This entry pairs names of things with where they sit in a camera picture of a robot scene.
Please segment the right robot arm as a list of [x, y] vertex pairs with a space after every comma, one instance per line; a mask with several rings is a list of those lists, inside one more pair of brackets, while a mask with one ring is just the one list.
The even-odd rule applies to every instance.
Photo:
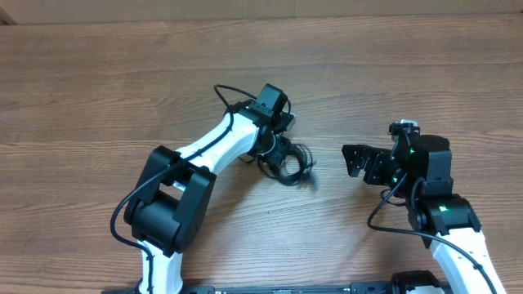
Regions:
[[422, 239], [454, 293], [502, 293], [486, 247], [481, 223], [472, 205], [453, 192], [452, 152], [442, 136], [396, 132], [392, 149], [344, 145], [342, 154], [351, 177], [383, 188], [374, 218], [391, 198], [408, 211], [410, 229], [375, 225], [369, 228]]

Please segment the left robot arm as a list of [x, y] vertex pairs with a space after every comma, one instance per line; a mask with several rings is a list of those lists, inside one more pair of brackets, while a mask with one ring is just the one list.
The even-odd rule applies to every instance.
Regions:
[[227, 105], [222, 121], [191, 145], [163, 145], [148, 157], [135, 189], [117, 206], [132, 228], [125, 244], [142, 252], [135, 293], [178, 293], [182, 253], [194, 241], [217, 175], [242, 154], [279, 167], [290, 149], [282, 134], [295, 119], [287, 95], [266, 84], [259, 96]]

